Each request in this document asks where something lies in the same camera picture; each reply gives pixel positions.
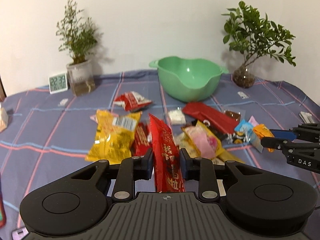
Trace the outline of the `white nougat candy packet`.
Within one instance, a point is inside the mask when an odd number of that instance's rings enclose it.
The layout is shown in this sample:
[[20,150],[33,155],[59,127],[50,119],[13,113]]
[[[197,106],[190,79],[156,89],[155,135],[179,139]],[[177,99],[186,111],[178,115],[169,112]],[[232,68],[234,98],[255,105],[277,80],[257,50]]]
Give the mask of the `white nougat candy packet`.
[[175,109],[168,112],[169,121],[172,125],[185,125],[186,119],[181,109]]

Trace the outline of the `light blue jelly pouch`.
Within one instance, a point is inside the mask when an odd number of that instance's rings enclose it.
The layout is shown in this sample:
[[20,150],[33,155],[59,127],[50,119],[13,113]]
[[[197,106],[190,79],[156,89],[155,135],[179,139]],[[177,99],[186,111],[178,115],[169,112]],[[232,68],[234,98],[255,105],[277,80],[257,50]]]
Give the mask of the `light blue jelly pouch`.
[[241,120],[234,129],[236,132],[244,132],[248,142],[256,148],[258,152],[263,151],[259,137],[253,131],[253,125],[245,120]]

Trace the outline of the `pink wrapper packet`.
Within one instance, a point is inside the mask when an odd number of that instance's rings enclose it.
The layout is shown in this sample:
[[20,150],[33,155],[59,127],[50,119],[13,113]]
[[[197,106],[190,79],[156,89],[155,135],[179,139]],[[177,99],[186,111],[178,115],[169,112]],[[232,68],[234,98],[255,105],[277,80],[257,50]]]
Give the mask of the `pink wrapper packet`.
[[249,118],[248,122],[249,122],[253,127],[259,125],[259,123],[258,123],[257,120],[254,118],[254,116],[251,116],[251,117]]

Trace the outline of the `red and white snack bag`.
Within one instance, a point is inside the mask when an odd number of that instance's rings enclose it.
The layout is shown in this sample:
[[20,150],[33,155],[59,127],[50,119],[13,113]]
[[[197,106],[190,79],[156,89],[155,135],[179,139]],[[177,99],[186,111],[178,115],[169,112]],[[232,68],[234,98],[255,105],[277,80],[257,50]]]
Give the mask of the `red and white snack bag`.
[[113,104],[123,107],[125,111],[136,112],[151,105],[152,101],[137,92],[130,91],[125,92],[114,99]]

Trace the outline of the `long red flat packet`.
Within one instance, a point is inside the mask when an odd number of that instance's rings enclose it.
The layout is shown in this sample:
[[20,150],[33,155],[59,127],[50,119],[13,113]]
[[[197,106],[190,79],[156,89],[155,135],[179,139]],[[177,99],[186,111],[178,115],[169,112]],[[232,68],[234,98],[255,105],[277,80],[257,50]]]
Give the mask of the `long red flat packet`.
[[224,134],[233,133],[239,124],[233,118],[202,102],[189,102],[183,107],[182,112],[201,122],[207,120],[211,127]]

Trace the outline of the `white tablecloth label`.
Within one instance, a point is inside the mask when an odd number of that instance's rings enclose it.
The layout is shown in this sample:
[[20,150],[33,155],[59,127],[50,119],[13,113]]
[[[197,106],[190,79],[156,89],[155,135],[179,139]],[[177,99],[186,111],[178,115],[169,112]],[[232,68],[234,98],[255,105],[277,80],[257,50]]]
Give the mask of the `white tablecloth label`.
[[242,91],[238,92],[238,95],[242,98],[242,99],[248,99],[249,97]]
[[67,98],[62,99],[62,100],[60,101],[60,103],[58,104],[58,106],[59,106],[59,107],[65,106],[67,102],[68,102],[68,99],[67,99]]

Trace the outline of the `black snack bar packet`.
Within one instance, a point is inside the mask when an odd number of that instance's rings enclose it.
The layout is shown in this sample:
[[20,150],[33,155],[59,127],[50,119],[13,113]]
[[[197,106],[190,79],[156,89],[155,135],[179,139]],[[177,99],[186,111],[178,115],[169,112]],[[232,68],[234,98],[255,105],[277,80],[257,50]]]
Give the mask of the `black snack bar packet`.
[[246,132],[220,132],[214,126],[211,126],[208,120],[204,120],[203,122],[200,122],[199,120],[193,120],[191,122],[193,126],[196,126],[198,123],[201,123],[207,127],[220,141],[226,141],[229,144],[244,144],[246,142],[250,142],[250,137]]

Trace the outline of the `white tablecloth label left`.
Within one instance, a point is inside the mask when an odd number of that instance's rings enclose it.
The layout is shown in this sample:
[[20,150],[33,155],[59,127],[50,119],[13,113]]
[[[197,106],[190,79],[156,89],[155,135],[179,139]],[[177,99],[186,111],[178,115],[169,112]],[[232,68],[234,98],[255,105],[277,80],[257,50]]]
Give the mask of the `white tablecloth label left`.
[[68,102],[68,99],[67,99],[67,98],[62,99],[62,100],[60,101],[60,103],[58,104],[58,106],[59,106],[59,107],[65,106],[67,102]]

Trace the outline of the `yellow pink snack bag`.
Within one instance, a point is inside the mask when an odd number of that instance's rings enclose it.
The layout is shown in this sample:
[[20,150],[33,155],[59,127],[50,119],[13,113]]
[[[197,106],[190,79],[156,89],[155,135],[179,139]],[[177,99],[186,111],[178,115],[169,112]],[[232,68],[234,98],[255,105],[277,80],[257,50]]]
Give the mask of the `yellow pink snack bag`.
[[199,157],[214,159],[225,151],[220,139],[200,121],[197,121],[195,126],[183,127],[182,131],[197,151]]

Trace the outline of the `feathery plant in clear cup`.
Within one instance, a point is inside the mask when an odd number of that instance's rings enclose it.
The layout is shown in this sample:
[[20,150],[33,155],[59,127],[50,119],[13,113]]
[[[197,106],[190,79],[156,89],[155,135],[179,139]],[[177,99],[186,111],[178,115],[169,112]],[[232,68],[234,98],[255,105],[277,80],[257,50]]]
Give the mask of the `feathery plant in clear cup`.
[[75,0],[67,0],[63,18],[56,24],[55,35],[61,42],[59,51],[72,59],[67,64],[67,76],[72,93],[81,96],[95,90],[91,58],[98,45],[98,28],[91,17],[85,17]]

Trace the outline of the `yellow chip bag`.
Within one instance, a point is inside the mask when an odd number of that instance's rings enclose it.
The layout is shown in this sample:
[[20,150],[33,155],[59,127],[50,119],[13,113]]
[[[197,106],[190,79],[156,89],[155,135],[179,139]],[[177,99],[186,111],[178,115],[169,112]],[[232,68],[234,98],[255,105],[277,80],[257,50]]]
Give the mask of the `yellow chip bag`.
[[142,112],[114,116],[109,111],[98,110],[94,143],[85,157],[86,161],[106,159],[111,165],[120,164],[131,157],[131,146]]

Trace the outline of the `tall red snack bag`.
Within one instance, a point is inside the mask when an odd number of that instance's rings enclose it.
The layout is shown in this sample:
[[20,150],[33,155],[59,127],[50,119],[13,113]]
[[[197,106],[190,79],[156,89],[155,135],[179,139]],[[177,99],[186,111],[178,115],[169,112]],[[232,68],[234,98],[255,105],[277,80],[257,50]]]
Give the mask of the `tall red snack bag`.
[[184,192],[179,149],[170,127],[149,114],[152,150],[154,152],[155,188],[159,193]]

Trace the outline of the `tissue pack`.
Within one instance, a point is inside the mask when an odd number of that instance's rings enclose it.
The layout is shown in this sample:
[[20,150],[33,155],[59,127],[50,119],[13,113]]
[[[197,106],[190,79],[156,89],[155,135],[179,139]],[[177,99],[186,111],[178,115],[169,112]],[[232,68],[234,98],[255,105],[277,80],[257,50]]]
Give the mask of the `tissue pack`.
[[3,132],[8,127],[8,114],[5,108],[0,104],[0,132]]

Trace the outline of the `brown candy clear packet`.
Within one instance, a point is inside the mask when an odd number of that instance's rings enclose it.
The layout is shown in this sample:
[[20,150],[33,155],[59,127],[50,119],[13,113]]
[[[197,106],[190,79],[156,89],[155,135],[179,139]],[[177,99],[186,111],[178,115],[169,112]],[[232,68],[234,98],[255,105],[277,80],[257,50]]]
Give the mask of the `brown candy clear packet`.
[[240,122],[241,120],[244,120],[246,111],[238,109],[225,109],[224,114],[234,119],[235,121]]

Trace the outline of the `leafy plant in glass vase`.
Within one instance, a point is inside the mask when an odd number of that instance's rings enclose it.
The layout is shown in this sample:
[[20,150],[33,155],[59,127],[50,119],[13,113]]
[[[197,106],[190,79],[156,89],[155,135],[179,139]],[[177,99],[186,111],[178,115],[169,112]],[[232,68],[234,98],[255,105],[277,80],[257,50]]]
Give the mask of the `leafy plant in glass vase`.
[[292,41],[296,38],[281,24],[276,24],[268,15],[260,15],[258,8],[239,1],[236,8],[228,8],[223,14],[227,20],[223,26],[223,43],[229,51],[239,52],[244,61],[232,74],[233,82],[242,88],[250,88],[255,83],[255,75],[250,67],[261,57],[268,56],[281,63],[296,66],[292,55]]

